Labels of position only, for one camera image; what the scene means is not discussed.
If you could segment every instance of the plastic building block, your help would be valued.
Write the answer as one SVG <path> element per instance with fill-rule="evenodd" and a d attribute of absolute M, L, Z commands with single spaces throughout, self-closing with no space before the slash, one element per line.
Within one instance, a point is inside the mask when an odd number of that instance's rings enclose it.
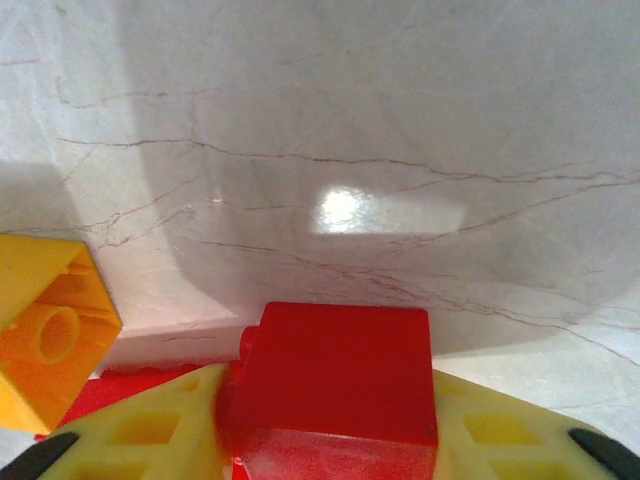
<path fill-rule="evenodd" d="M 431 477 L 424 310 L 271 303 L 241 359 L 220 408 L 252 480 Z"/>
<path fill-rule="evenodd" d="M 85 384 L 58 425 L 58 428 L 96 410 L 162 385 L 198 368 L 201 368 L 201 366 L 183 365 L 180 368 L 168 371 L 162 371 L 157 368 L 143 368 L 135 373 L 106 370 L 100 375 L 100 378 L 92 378 Z M 36 436 L 38 441 L 44 438 L 42 435 Z"/>
<path fill-rule="evenodd" d="M 593 427 L 446 373 L 434 374 L 440 432 L 434 480 L 618 478 L 570 436 L 576 428 L 599 433 Z"/>
<path fill-rule="evenodd" d="M 121 327 L 86 245 L 0 235 L 0 426 L 54 429 Z"/>
<path fill-rule="evenodd" d="M 50 438 L 79 439 L 38 480 L 222 480 L 213 407 L 226 372 L 204 367 L 65 425 Z"/>

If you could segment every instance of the yellow toy block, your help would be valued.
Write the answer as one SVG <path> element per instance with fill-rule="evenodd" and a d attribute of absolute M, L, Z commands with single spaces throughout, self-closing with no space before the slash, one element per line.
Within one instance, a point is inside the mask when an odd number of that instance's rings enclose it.
<path fill-rule="evenodd" d="M 121 328 L 84 243 L 0 235 L 0 426 L 51 432 Z"/>
<path fill-rule="evenodd" d="M 593 427 L 435 370 L 434 381 L 434 480 L 616 478 L 569 437 L 571 428 Z"/>
<path fill-rule="evenodd" d="M 38 480 L 222 480 L 215 405 L 227 367 L 183 375 L 71 422 L 79 439 Z"/>

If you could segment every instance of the white marble wall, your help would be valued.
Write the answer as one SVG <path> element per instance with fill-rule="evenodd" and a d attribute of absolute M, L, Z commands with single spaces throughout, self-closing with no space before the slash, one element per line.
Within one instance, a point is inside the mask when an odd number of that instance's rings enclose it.
<path fill-rule="evenodd" d="M 90 244 L 112 362 L 421 306 L 438 367 L 638 451 L 639 49 L 636 0 L 8 0 L 0 231 Z"/>

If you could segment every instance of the yellow toy part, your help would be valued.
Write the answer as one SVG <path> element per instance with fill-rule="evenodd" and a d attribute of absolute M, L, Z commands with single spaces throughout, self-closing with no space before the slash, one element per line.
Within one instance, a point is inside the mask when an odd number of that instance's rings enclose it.
<path fill-rule="evenodd" d="M 38 480 L 222 480 L 212 365 L 65 425 L 79 439 Z"/>
<path fill-rule="evenodd" d="M 51 432 L 121 328 L 84 243 L 0 235 L 0 426 Z"/>
<path fill-rule="evenodd" d="M 593 427 L 434 370 L 434 480 L 612 480 L 569 436 Z"/>

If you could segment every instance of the red plastic piece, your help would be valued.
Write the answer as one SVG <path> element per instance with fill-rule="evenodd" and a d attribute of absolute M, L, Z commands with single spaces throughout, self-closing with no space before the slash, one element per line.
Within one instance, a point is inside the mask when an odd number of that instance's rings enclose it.
<path fill-rule="evenodd" d="M 85 384 L 60 425 L 58 425 L 58 428 L 77 418 L 84 417 L 137 393 L 157 387 L 198 368 L 200 368 L 198 365 L 183 365 L 174 370 L 162 371 L 149 367 L 142 368 L 135 373 L 106 370 L 100 378 L 93 378 Z M 37 441 L 44 438 L 46 436 L 36 436 Z"/>
<path fill-rule="evenodd" d="M 220 408 L 249 478 L 431 478 L 427 312 L 271 303 L 242 345 Z"/>

